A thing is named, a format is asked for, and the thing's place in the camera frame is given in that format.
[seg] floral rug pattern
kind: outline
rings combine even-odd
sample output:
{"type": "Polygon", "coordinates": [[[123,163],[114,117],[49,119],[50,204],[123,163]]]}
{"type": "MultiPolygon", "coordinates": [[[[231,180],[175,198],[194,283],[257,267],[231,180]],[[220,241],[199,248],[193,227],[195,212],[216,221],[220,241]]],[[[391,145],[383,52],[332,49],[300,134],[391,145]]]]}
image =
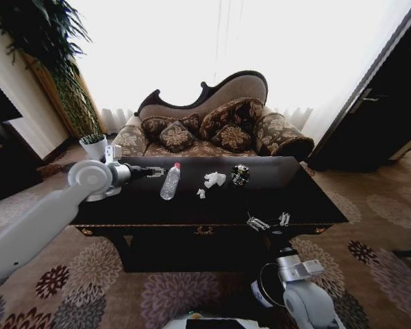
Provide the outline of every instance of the floral rug pattern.
{"type": "MultiPolygon", "coordinates": [[[[57,164],[82,158],[72,147],[57,164]]],[[[347,328],[410,329],[411,258],[392,251],[411,249],[411,152],[375,173],[318,172],[302,165],[350,221],[292,240],[302,259],[317,258],[324,266],[313,281],[332,296],[347,328]]],[[[59,172],[0,201],[0,231],[65,182],[59,172]]],[[[249,317],[244,310],[252,305],[238,297],[249,285],[243,273],[125,273],[111,242],[67,228],[0,287],[0,328],[153,329],[209,307],[226,315],[236,308],[239,317],[249,317]]],[[[255,320],[296,328],[282,309],[255,320]]]]}

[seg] black table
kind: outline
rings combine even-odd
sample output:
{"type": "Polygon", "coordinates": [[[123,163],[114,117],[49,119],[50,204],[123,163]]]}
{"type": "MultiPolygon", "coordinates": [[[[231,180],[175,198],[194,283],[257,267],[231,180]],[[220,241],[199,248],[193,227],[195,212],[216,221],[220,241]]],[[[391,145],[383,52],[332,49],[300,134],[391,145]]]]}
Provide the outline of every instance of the black table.
{"type": "Polygon", "coordinates": [[[142,178],[119,195],[84,202],[71,223],[86,236],[105,236],[119,251],[125,271],[231,271],[252,268],[266,255],[270,241],[250,228],[247,211],[269,224],[290,214],[288,227],[277,227],[278,240],[320,234],[348,222],[292,157],[131,157],[120,162],[171,168],[181,163],[175,197],[160,197],[164,178],[142,178]],[[249,167],[249,183],[234,189],[232,167],[249,167]],[[227,175],[219,187],[206,189],[204,175],[227,175]],[[205,199],[197,195],[205,189],[205,199]],[[127,236],[132,236],[128,243],[127,236]]]}

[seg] white tissue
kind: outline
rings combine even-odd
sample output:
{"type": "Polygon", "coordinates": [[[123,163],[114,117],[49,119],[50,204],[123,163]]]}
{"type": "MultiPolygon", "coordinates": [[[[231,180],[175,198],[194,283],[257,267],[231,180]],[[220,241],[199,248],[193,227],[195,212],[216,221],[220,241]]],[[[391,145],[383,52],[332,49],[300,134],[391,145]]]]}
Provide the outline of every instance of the white tissue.
{"type": "Polygon", "coordinates": [[[199,199],[205,199],[206,197],[206,192],[202,188],[198,188],[197,195],[199,195],[199,199]]]}
{"type": "Polygon", "coordinates": [[[210,188],[215,184],[222,186],[227,176],[224,173],[218,173],[217,171],[215,171],[214,173],[205,175],[204,178],[206,179],[206,181],[204,182],[205,187],[210,188]]]}

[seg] table leg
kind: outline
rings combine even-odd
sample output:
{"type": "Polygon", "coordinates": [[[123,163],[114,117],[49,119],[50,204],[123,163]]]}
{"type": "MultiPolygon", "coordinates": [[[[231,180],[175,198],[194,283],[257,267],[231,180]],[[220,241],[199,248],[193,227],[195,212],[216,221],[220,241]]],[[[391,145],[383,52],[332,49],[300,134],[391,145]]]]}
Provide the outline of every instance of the table leg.
{"type": "Polygon", "coordinates": [[[122,261],[123,265],[123,270],[125,272],[133,272],[134,271],[134,266],[133,266],[133,252],[131,247],[128,245],[128,242],[126,238],[121,235],[121,234],[106,234],[103,235],[105,238],[110,240],[112,244],[115,246],[117,249],[117,252],[119,253],[119,256],[122,261]]]}

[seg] sofa backrest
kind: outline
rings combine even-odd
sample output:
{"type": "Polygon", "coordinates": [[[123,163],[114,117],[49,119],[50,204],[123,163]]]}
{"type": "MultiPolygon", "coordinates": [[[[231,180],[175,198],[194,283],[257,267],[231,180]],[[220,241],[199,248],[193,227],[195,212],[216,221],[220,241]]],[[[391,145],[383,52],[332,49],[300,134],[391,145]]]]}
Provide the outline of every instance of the sofa backrest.
{"type": "Polygon", "coordinates": [[[205,82],[198,100],[189,106],[174,106],[160,99],[159,90],[151,93],[140,105],[138,116],[144,120],[153,115],[182,118],[198,112],[202,120],[207,113],[223,104],[240,97],[255,97],[264,104],[268,95],[268,85],[262,74],[255,71],[242,71],[230,75],[215,87],[209,87],[205,82]]]}

